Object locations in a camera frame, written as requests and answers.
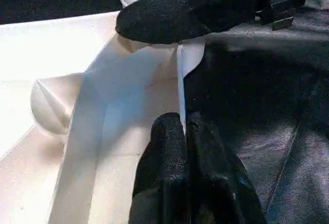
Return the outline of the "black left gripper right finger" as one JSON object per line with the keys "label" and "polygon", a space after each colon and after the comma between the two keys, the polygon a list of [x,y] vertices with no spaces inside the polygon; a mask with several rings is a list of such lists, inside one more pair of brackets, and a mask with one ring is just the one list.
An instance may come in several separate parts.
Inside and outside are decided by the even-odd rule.
{"label": "black left gripper right finger", "polygon": [[215,124],[187,118],[191,223],[266,223],[260,200],[238,156]]}

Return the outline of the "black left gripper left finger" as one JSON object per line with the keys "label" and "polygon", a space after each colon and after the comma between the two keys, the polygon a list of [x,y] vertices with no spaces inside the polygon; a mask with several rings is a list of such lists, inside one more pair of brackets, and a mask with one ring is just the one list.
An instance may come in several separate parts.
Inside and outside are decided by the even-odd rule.
{"label": "black left gripper left finger", "polygon": [[189,223],[189,167],[178,113],[153,123],[136,168],[129,223]]}

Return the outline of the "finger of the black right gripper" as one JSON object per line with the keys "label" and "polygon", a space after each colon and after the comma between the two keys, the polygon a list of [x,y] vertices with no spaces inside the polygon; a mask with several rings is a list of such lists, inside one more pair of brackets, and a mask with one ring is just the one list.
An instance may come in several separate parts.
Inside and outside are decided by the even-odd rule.
{"label": "finger of the black right gripper", "polygon": [[241,22],[239,0],[138,0],[119,13],[116,31],[133,41],[171,44]]}

